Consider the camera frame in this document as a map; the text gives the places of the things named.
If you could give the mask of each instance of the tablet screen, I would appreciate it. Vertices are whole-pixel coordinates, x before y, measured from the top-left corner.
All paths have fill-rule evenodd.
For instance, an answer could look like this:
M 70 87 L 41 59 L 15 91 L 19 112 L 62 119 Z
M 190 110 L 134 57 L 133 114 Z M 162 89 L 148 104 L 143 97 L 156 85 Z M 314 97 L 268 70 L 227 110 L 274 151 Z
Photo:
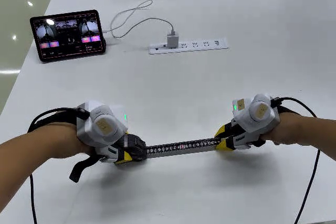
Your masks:
M 37 17 L 30 22 L 41 60 L 105 51 L 95 10 Z

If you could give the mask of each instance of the black cable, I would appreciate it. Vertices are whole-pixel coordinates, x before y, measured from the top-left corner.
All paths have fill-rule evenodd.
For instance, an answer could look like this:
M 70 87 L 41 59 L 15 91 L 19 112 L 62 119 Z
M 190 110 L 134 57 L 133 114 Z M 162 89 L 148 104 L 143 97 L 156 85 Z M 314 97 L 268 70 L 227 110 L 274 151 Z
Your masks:
M 59 111 L 74 112 L 74 113 L 77 114 L 77 116 L 78 116 L 78 113 L 81 113 L 81 112 L 83 114 L 86 113 L 86 111 L 78 109 L 78 108 L 76 108 L 76 109 L 73 109 L 73 108 L 57 108 L 57 109 L 48 110 L 48 111 L 43 112 L 43 113 L 41 113 L 40 115 L 38 115 L 37 117 L 34 118 L 34 120 L 32 121 L 32 123 L 29 126 L 28 132 L 31 132 L 31 131 L 34 130 L 34 126 L 35 126 L 36 121 L 39 120 L 42 116 L 45 116 L 47 114 L 54 113 L 54 112 L 59 112 Z M 34 220 L 34 224 L 37 224 L 36 211 L 35 211 L 35 201 L 34 201 L 34 178 L 33 178 L 33 174 L 30 174 L 29 180 L 30 180 L 30 201 L 31 201 L 31 204 L 32 204 L 33 220 Z
M 35 203 L 34 203 L 34 179 L 33 179 L 32 174 L 30 174 L 29 180 L 30 180 L 30 202 L 32 204 L 33 220 L 34 220 L 34 224 L 37 224 Z
M 308 106 L 306 106 L 303 102 L 299 101 L 298 99 L 295 99 L 295 98 L 292 98 L 292 97 L 283 97 L 283 98 L 280 98 L 279 101 L 284 101 L 284 100 L 290 100 L 290 101 L 295 101 L 297 103 L 299 103 L 301 106 L 303 106 L 306 110 L 309 111 L 309 113 L 313 116 L 313 117 L 317 117 L 315 115 L 315 113 L 310 109 L 308 108 Z M 304 209 L 304 206 L 306 204 L 306 201 L 307 201 L 307 198 L 308 198 L 308 195 L 309 195 L 309 191 L 310 191 L 310 188 L 311 188 L 311 185 L 313 184 L 313 181 L 314 181 L 314 178 L 315 178 L 315 173 L 316 173 L 316 170 L 317 170 L 317 164 L 319 162 L 319 158 L 320 158 L 320 153 L 321 151 L 320 150 L 317 150 L 317 153 L 316 153 L 316 158 L 315 158 L 315 163 L 314 163 L 314 168 L 313 168 L 313 172 L 311 174 L 311 177 L 310 177 L 310 180 L 309 180 L 309 183 L 308 183 L 308 187 L 306 189 L 306 193 L 304 194 L 304 198 L 303 198 L 303 201 L 302 201 L 302 204 L 301 204 L 301 207 L 300 207 L 300 210 L 298 212 L 298 215 L 296 216 L 296 219 L 294 221 L 294 224 L 297 224 L 299 222 L 299 219 L 301 217 L 301 214 L 303 212 L 303 209 Z

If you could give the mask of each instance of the measuring ruler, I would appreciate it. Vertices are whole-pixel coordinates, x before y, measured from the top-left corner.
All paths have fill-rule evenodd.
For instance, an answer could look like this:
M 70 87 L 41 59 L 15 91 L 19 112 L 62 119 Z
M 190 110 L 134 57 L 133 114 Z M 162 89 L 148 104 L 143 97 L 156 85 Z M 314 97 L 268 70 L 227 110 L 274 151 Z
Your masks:
M 147 146 L 147 158 L 214 151 L 222 139 L 223 138 L 220 137 L 214 137 L 179 143 Z

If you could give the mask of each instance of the power strip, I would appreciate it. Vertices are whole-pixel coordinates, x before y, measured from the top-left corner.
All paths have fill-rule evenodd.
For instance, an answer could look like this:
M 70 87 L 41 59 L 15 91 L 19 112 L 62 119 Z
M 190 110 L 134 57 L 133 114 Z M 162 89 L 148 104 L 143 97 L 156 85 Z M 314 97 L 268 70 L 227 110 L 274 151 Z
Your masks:
M 167 43 L 150 45 L 148 51 L 150 55 L 166 54 L 169 52 L 188 52 L 213 49 L 229 48 L 225 38 L 222 39 L 204 39 L 180 42 L 178 48 L 167 48 Z

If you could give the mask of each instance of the table surface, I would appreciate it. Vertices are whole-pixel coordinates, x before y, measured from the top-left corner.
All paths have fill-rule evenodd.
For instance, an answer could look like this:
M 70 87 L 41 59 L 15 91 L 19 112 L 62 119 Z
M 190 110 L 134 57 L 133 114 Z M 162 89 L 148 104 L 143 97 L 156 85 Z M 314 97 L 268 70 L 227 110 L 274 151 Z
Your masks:
M 51 0 L 46 14 L 97 9 L 106 29 L 117 12 L 142 1 Z M 181 40 L 226 37 L 230 49 L 149 55 L 147 45 L 165 40 L 168 27 L 159 22 L 142 24 L 102 56 L 43 64 L 32 44 L 0 117 L 0 141 L 25 133 L 40 112 L 92 99 L 123 104 L 129 131 L 147 145 L 210 137 L 231 120 L 233 99 L 260 92 L 290 95 L 334 118 L 334 0 L 154 0 L 128 24 L 150 16 L 172 22 Z M 37 216 L 66 224 L 292 223 L 315 153 L 267 143 L 99 163 L 78 184 L 68 176 L 84 156 L 49 160 L 34 172 Z M 336 219 L 335 170 L 323 154 L 302 223 Z M 29 198 L 26 181 L 0 223 L 33 223 Z

